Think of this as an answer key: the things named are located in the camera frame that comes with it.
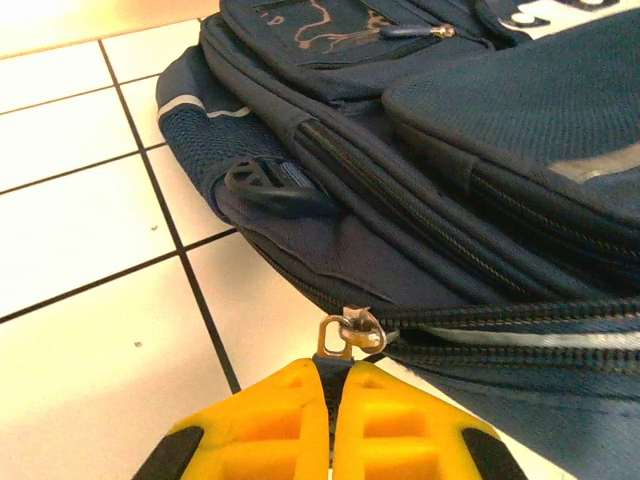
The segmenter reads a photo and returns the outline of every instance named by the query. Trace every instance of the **zipper pull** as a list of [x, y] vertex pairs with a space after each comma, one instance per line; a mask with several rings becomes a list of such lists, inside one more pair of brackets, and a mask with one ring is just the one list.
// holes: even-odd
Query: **zipper pull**
[[[338, 323], [338, 334], [345, 342], [344, 349], [339, 352], [329, 350], [326, 346], [327, 327], [333, 322]], [[380, 322], [371, 314], [369, 307], [344, 307], [342, 315], [329, 315], [320, 324], [316, 355], [350, 360], [352, 347], [358, 347], [363, 352], [373, 355], [382, 352], [388, 340], [387, 334]]]
[[425, 25], [387, 25], [380, 29], [380, 36], [383, 38], [406, 38], [406, 37], [438, 37], [451, 38], [456, 34], [455, 28], [448, 23], [437, 27]]

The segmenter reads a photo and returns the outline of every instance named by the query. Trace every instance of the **tile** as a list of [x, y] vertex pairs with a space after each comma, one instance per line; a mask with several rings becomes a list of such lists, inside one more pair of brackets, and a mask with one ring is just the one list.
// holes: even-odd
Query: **tile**
[[157, 120], [156, 83], [158, 77], [151, 77], [122, 86], [122, 94], [145, 147], [164, 142]]
[[174, 249], [139, 156], [0, 195], [0, 318]]
[[198, 43], [200, 22], [189, 20], [103, 40], [119, 82], [162, 72]]
[[[473, 415], [473, 412], [469, 411], [451, 397], [447, 396], [433, 385], [429, 384], [424, 379], [420, 378], [404, 366], [394, 362], [390, 358], [385, 358], [379, 361], [376, 365], [409, 385], [419, 388], [420, 390], [438, 397], [441, 400], [444, 400], [445, 402], [448, 402], [451, 405]], [[524, 470], [529, 480], [575, 480], [570, 474], [562, 470], [560, 467], [525, 447], [509, 435], [499, 430], [498, 433], [500, 434], [502, 441], [507, 445], [507, 447], [509, 447], [512, 455], [518, 461], [520, 467]]]
[[173, 423], [230, 395], [175, 257], [1, 324], [0, 364], [12, 480], [131, 478]]
[[114, 88], [0, 115], [0, 192], [137, 150]]
[[0, 113], [112, 84], [97, 42], [0, 60]]
[[243, 388], [315, 353], [325, 314], [240, 234], [197, 248], [189, 259]]
[[213, 213], [169, 147], [154, 148], [148, 155], [184, 245], [231, 228]]

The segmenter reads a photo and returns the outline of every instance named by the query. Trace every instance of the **navy blue backpack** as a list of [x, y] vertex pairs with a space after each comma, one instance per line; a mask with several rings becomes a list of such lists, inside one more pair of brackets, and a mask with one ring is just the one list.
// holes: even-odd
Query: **navy blue backpack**
[[159, 124], [322, 309], [370, 306], [385, 355], [578, 478], [637, 480], [632, 7], [223, 0]]

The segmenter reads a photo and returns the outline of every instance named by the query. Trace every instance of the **black plastic buckle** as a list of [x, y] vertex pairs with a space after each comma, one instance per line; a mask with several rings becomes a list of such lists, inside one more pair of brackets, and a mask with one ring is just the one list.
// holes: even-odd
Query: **black plastic buckle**
[[340, 208], [300, 167], [278, 157], [243, 158], [224, 178], [232, 192], [283, 218], [334, 216]]

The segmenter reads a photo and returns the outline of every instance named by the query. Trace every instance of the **yellow object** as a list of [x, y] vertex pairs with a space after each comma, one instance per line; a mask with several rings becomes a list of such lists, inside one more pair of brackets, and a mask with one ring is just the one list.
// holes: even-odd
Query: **yellow object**
[[[491, 443], [498, 436], [489, 425], [370, 363], [337, 362], [348, 375], [338, 409], [334, 480], [483, 480], [477, 442], [466, 443], [463, 432], [485, 435]], [[329, 414], [323, 381], [334, 377], [321, 381], [318, 368], [326, 365], [318, 365], [297, 360], [176, 424], [165, 440], [195, 429], [202, 435], [199, 443], [196, 438], [186, 457], [179, 447], [156, 452], [155, 463], [136, 480], [326, 480]], [[469, 448], [475, 449], [475, 461]], [[495, 450], [485, 450], [481, 463], [487, 461], [506, 464]]]
[[313, 361], [296, 360], [171, 429], [205, 431], [180, 480], [327, 480], [327, 418]]
[[483, 421], [366, 362], [351, 368], [338, 413], [334, 480], [482, 480], [462, 438]]

